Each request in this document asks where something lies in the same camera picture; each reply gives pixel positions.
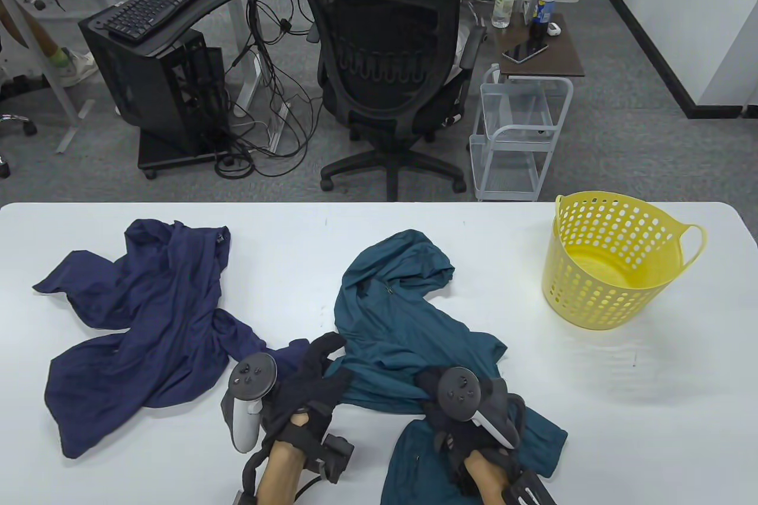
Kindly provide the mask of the person's right hand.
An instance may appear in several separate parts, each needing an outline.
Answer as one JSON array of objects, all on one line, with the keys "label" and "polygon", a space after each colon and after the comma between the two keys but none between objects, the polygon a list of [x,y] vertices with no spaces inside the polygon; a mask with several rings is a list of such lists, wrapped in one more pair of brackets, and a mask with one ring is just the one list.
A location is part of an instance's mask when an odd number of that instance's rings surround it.
[{"label": "person's right hand", "polygon": [[446,456],[451,480],[463,494],[476,493],[465,467],[474,451],[501,467],[510,483],[522,475],[519,448],[527,408],[503,378],[477,378],[460,365],[433,366],[417,373],[415,384],[429,397],[422,408],[434,431],[434,450]]}]

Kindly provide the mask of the person's left hand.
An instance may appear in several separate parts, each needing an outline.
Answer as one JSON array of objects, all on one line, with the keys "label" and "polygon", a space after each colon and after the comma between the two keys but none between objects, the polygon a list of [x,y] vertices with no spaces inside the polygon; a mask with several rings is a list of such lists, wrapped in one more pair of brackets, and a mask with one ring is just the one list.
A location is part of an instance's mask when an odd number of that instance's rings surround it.
[{"label": "person's left hand", "polygon": [[341,403],[352,381],[352,372],[340,369],[327,374],[332,364],[330,354],[346,345],[336,332],[317,338],[306,350],[298,370],[285,380],[277,381],[263,402],[265,437],[263,456],[268,456],[274,443],[282,441],[303,451],[307,460],[325,459],[323,440],[332,421],[334,408]]}]

